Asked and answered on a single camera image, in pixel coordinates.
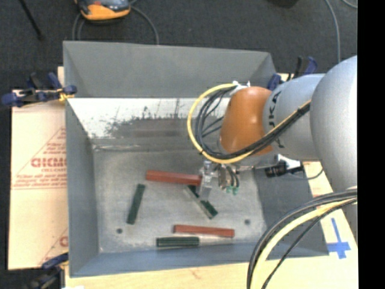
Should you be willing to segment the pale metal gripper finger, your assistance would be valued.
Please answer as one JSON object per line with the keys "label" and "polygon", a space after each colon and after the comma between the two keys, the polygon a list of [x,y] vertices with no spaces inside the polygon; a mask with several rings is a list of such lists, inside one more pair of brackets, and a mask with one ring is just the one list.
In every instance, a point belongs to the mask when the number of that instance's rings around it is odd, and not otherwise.
{"label": "pale metal gripper finger", "polygon": [[200,175],[199,192],[207,192],[211,188],[211,161],[204,160]]}
{"label": "pale metal gripper finger", "polygon": [[202,200],[207,201],[214,187],[214,176],[211,172],[205,172],[202,176]]}

